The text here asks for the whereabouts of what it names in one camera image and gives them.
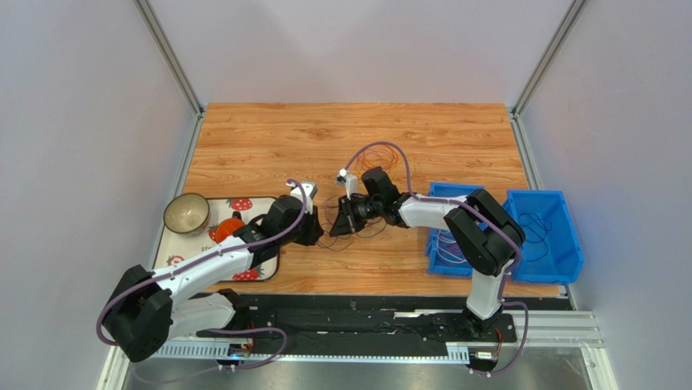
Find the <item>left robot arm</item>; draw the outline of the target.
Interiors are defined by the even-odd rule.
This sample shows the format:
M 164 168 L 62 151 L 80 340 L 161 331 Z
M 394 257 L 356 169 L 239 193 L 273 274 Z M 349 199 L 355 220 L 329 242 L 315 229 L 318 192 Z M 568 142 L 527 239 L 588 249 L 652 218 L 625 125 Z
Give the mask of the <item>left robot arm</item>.
M 182 262 L 148 271 L 127 269 L 97 319 L 97 336 L 133 363 L 153 356 L 168 340 L 223 329 L 240 310 L 233 292 L 198 294 L 221 280 L 276 258 L 285 245 L 316 245 L 322 236 L 318 208 L 284 195 L 258 221 Z

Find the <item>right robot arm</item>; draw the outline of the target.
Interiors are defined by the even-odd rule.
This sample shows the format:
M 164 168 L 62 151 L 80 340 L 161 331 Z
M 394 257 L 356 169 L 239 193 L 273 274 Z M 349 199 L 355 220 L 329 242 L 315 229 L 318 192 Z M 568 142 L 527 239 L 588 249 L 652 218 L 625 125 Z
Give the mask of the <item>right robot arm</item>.
M 336 178 L 346 193 L 329 232 L 355 234 L 381 218 L 399 228 L 430 228 L 452 234 L 472 268 L 472 289 L 462 312 L 465 330 L 480 338 L 492 333 L 502 314 L 502 291 L 508 269 L 518 262 L 525 233 L 485 189 L 459 197 L 403 193 L 376 167 L 361 178 L 342 169 Z

